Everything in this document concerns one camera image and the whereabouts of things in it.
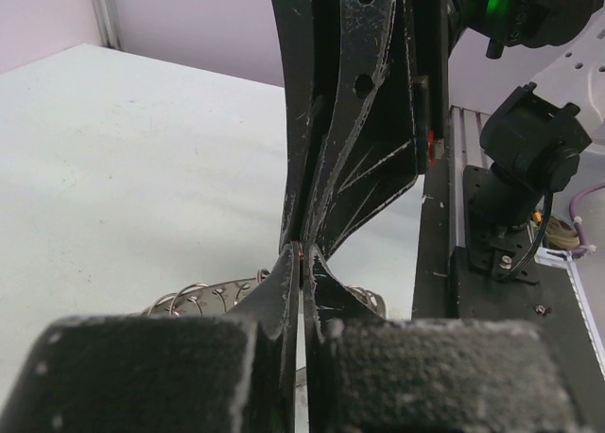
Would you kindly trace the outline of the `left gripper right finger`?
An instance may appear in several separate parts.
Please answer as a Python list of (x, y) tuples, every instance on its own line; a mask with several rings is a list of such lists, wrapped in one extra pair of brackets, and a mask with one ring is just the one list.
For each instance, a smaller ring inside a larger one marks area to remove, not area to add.
[(542, 331), (525, 321), (386, 320), (328, 269), (304, 268), (313, 432), (582, 432)]

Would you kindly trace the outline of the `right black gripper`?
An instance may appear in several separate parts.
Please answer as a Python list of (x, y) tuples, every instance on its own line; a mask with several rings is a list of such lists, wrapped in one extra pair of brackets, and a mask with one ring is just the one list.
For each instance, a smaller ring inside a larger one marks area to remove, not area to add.
[(285, 88), (280, 242), (330, 259), (434, 164), (449, 110), (448, 0), (339, 0), (338, 53), (338, 0), (271, 3)]

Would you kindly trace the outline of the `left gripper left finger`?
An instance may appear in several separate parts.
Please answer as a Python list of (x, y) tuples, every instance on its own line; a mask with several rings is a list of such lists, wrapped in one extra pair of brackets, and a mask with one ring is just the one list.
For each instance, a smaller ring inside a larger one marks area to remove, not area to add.
[(291, 432), (301, 250), (217, 316), (69, 317), (35, 341), (5, 432)]

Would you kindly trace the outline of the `metal disc keyring holder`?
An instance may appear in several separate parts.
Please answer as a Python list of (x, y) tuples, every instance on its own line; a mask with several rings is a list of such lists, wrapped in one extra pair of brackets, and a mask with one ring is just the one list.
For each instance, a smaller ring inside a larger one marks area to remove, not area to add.
[(178, 292), (168, 293), (146, 307), (142, 316), (213, 316), (221, 315), (244, 300), (269, 276), (269, 270), (259, 269), (255, 276), (235, 279), (215, 285), (192, 284)]

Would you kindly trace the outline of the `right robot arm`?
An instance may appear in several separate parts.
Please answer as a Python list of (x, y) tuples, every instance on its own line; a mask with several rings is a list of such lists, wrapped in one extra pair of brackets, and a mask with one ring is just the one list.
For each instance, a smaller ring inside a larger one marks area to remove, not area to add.
[[(604, 0), (271, 0), (285, 82), (282, 244), (332, 256), (434, 163), (444, 140), (448, 60), (462, 33), (507, 47), (570, 42)], [(593, 105), (563, 97), (560, 69), (516, 88), (480, 135), (491, 158), (466, 199), (470, 266), (533, 283), (534, 248), (512, 242), (538, 203), (577, 172), (598, 127)]]

